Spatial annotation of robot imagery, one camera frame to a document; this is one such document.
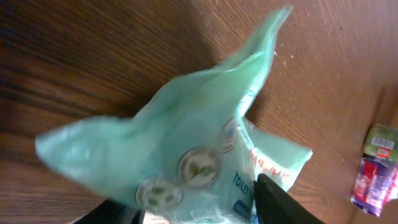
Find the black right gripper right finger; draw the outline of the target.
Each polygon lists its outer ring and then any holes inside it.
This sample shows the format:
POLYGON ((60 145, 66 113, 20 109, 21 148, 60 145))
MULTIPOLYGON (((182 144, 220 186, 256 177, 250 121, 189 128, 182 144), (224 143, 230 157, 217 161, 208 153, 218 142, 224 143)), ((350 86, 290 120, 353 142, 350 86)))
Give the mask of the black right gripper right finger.
POLYGON ((254 196, 260 224, 324 224, 265 174, 254 181, 254 196))

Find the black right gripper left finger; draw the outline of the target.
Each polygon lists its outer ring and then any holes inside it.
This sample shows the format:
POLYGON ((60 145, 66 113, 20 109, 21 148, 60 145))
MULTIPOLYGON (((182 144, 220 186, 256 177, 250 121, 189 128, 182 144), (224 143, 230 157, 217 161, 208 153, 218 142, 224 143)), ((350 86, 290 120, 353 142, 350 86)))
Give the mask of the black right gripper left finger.
POLYGON ((143 224, 145 211, 107 199, 73 224, 143 224))

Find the teal wet wipes pack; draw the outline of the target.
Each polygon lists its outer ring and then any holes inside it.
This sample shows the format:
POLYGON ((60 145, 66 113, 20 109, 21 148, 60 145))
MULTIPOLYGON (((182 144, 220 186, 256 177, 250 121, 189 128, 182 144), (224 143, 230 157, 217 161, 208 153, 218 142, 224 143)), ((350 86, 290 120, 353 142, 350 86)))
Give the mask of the teal wet wipes pack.
POLYGON ((169 81, 132 118, 96 116, 37 136, 39 159, 98 195, 173 222, 249 223, 258 175, 287 191, 312 156, 245 117, 291 11, 274 11, 213 68, 169 81))

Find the purple red pad package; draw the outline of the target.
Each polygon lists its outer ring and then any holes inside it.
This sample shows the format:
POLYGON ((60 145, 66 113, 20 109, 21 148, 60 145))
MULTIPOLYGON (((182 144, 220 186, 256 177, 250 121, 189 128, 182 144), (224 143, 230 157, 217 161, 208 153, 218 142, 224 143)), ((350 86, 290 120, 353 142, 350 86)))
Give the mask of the purple red pad package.
POLYGON ((395 171, 396 164, 390 160, 363 157, 350 201, 364 213, 380 217, 395 171))

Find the green lid glass jar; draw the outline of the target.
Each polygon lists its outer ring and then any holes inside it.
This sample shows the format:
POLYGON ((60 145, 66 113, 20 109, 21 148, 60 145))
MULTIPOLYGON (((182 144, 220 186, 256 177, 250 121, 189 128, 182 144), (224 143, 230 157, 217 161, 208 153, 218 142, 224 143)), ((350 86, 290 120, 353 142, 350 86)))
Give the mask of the green lid glass jar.
POLYGON ((397 162, 397 129, 375 124, 368 132, 364 153, 397 162))

